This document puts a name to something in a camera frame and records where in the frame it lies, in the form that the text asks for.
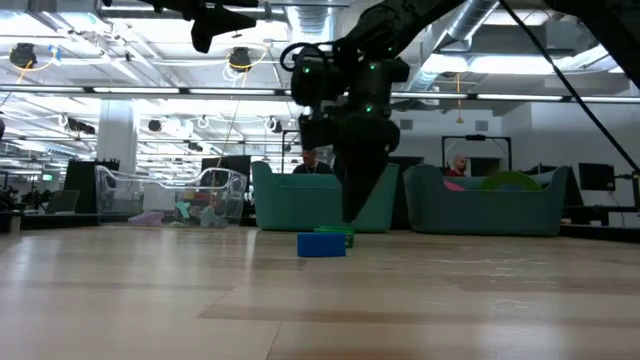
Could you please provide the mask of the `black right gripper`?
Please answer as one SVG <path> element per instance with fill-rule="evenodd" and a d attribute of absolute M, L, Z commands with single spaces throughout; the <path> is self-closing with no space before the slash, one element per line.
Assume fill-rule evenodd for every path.
<path fill-rule="evenodd" d="M 343 220 L 353 222 L 388 164 L 388 153 L 400 143 L 400 129 L 388 108 L 338 108 L 338 152 L 342 164 Z"/>

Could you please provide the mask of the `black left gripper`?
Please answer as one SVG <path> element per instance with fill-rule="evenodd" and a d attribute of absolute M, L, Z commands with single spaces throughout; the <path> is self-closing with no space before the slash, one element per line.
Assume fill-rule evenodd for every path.
<path fill-rule="evenodd" d="M 221 5 L 208 8 L 202 0 L 139 0 L 151 5 L 155 12 L 165 9 L 181 13 L 197 12 L 191 29 L 192 45 L 197 52 L 208 53 L 214 36 L 256 26 L 256 20 L 230 11 Z"/>

